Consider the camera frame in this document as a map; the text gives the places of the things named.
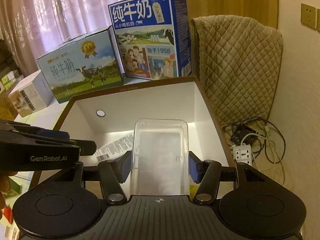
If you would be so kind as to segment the person's left hand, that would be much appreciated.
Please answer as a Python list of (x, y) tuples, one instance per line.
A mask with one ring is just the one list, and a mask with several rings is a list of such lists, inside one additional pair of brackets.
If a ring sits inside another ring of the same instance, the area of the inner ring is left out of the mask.
[(7, 192), (11, 189), (10, 177), (15, 176), (18, 172), (5, 172), (1, 171), (0, 175), (0, 209), (5, 207), (5, 199), (3, 197), (3, 192)]

